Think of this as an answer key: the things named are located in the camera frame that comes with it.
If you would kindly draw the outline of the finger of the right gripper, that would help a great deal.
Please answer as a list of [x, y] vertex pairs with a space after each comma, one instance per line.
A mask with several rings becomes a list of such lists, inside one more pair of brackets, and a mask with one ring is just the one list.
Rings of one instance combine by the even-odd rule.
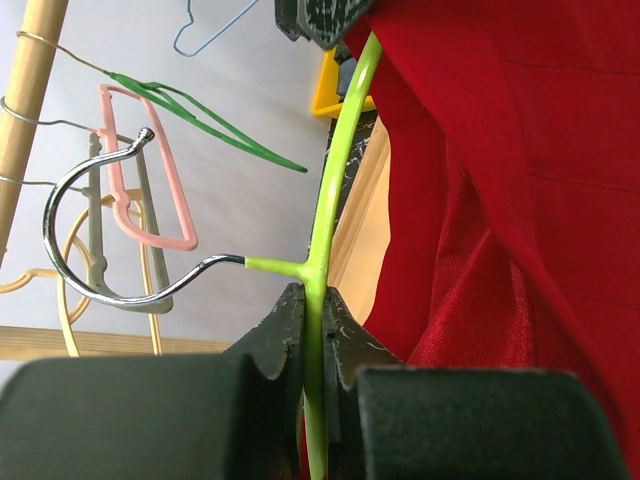
[[304, 38], [332, 49], [367, 13], [374, 0], [275, 0], [278, 29], [291, 41]]

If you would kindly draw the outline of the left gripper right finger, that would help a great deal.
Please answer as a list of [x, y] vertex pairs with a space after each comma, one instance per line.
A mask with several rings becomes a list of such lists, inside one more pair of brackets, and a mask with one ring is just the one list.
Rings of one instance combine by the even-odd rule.
[[323, 306], [332, 479], [626, 479], [606, 416], [572, 375], [403, 364]]

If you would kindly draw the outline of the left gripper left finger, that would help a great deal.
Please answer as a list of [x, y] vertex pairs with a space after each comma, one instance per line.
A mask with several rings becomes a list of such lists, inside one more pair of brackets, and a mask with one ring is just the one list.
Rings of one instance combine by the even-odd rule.
[[219, 354], [52, 358], [1, 393], [5, 479], [293, 479], [302, 286]]

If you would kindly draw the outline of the grey hanger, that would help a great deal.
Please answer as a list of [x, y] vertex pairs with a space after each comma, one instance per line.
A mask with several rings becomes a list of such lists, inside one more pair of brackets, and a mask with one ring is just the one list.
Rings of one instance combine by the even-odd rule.
[[[108, 139], [108, 131], [106, 127], [89, 127], [76, 122], [64, 119], [57, 120], [35, 120], [24, 116], [14, 109], [10, 108], [5, 100], [1, 101], [1, 108], [10, 116], [19, 119], [25, 123], [41, 126], [67, 125], [90, 133], [90, 145], [100, 152], [106, 146]], [[134, 217], [137, 208], [130, 198], [130, 195], [124, 188], [123, 175], [113, 170], [109, 172], [109, 180], [114, 183], [111, 195], [114, 203], [111, 208], [114, 212], [114, 218], [121, 230], [136, 240], [139, 245], [142, 244], [149, 248], [149, 254], [153, 261], [155, 279], [158, 286], [165, 288], [169, 285], [169, 274], [167, 270], [166, 260], [163, 249], [151, 243], [152, 240], [160, 238], [156, 212], [149, 183], [149, 177], [146, 167], [144, 153], [139, 151], [135, 156], [135, 164], [139, 178], [139, 189], [142, 191], [143, 206], [146, 213], [146, 226], [140, 226], [140, 219]], [[97, 212], [98, 194], [101, 193], [101, 176], [100, 168], [94, 167], [89, 171], [89, 183], [86, 187], [78, 190], [87, 197], [89, 207], [89, 248], [94, 255], [97, 255], [97, 265], [90, 267], [91, 273], [97, 274], [93, 280], [88, 281], [90, 287], [101, 294], [114, 297], [116, 293], [107, 285], [105, 280], [105, 272], [107, 270], [107, 260], [104, 255], [103, 233], [102, 233], [102, 209], [101, 213]]]

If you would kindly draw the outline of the green hanger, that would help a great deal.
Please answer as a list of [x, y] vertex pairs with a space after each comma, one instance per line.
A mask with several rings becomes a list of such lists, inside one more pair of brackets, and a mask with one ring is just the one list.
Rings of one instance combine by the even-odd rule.
[[195, 128], [238, 150], [295, 172], [308, 172], [308, 169], [303, 165], [270, 150], [185, 92], [160, 82], [143, 82], [123, 73], [104, 69], [35, 33], [18, 30], [16, 36], [39, 42], [65, 53], [76, 62], [100, 72], [131, 92], [140, 95], [143, 99], [160, 106]]

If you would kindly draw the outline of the yellow-green hanger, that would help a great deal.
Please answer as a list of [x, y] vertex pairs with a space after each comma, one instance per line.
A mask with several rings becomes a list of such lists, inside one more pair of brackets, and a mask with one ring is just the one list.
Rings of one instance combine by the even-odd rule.
[[203, 274], [206, 269], [218, 263], [240, 264], [248, 269], [300, 280], [305, 290], [302, 354], [304, 360], [306, 449], [310, 476], [313, 479], [324, 479], [329, 472], [322, 353], [324, 345], [322, 307], [327, 292], [334, 222], [354, 132], [381, 54], [382, 46], [378, 38], [376, 35], [370, 34], [357, 62], [336, 123], [320, 185], [308, 257], [303, 263], [251, 256], [214, 254], [200, 261], [176, 282], [154, 294], [142, 297], [108, 296], [97, 292], [83, 282], [68, 267], [58, 247], [56, 216], [59, 203], [72, 184], [92, 168], [131, 158], [139, 153], [154, 137], [153, 130], [149, 128], [141, 129], [130, 147], [90, 158], [67, 172], [53, 187], [46, 201], [43, 215], [42, 230], [45, 249], [64, 282], [83, 296], [105, 305], [122, 307], [157, 303], [175, 295]]

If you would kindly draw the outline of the red skirt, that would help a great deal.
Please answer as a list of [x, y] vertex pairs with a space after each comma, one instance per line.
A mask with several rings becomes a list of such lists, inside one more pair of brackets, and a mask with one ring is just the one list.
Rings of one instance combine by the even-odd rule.
[[425, 367], [569, 371], [639, 473], [639, 5], [378, 1], [391, 240], [366, 329]]

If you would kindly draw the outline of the pink hanger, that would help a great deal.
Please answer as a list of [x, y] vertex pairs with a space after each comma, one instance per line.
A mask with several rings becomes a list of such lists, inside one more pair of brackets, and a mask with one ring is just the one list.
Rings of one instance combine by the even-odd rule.
[[41, 126], [67, 125], [95, 133], [98, 135], [99, 139], [102, 140], [106, 147], [106, 151], [108, 153], [112, 153], [118, 149], [120, 143], [130, 144], [132, 142], [131, 139], [117, 133], [112, 103], [113, 95], [115, 93], [138, 101], [146, 110], [148, 118], [152, 121], [152, 130], [155, 134], [155, 138], [158, 140], [159, 151], [182, 235], [180, 237], [172, 237], [162, 235], [158, 232], [157, 220], [154, 217], [155, 208], [152, 201], [148, 174], [144, 169], [146, 166], [145, 162], [142, 162], [137, 166], [139, 187], [144, 207], [144, 211], [141, 215], [146, 218], [146, 225], [144, 227], [135, 224], [131, 219], [129, 208], [133, 201], [133, 197], [125, 188], [122, 166], [119, 163], [113, 163], [107, 167], [110, 193], [114, 199], [112, 209], [114, 211], [115, 221], [126, 235], [144, 245], [160, 249], [192, 251], [199, 244], [198, 236], [167, 135], [157, 111], [149, 100], [124, 87], [117, 87], [109, 84], [100, 85], [99, 98], [103, 122], [101, 127], [89, 127], [64, 119], [36, 120], [11, 109], [5, 100], [1, 101], [1, 107], [5, 112], [9, 113], [9, 115], [29, 124]]

